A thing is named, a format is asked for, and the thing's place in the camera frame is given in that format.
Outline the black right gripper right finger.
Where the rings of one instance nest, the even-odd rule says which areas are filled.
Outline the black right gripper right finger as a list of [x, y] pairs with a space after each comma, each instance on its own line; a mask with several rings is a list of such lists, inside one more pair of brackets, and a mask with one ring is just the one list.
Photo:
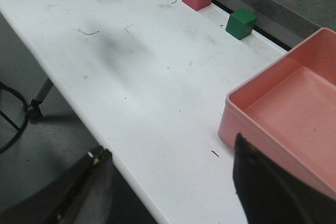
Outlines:
[[297, 179], [241, 133], [233, 181], [248, 223], [335, 223], [335, 200]]

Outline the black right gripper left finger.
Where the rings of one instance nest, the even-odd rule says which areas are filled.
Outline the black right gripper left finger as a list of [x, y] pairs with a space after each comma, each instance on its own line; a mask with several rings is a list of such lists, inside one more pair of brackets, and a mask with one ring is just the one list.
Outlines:
[[1, 212], [1, 223], [107, 223], [112, 181], [112, 154], [97, 146], [49, 185]]

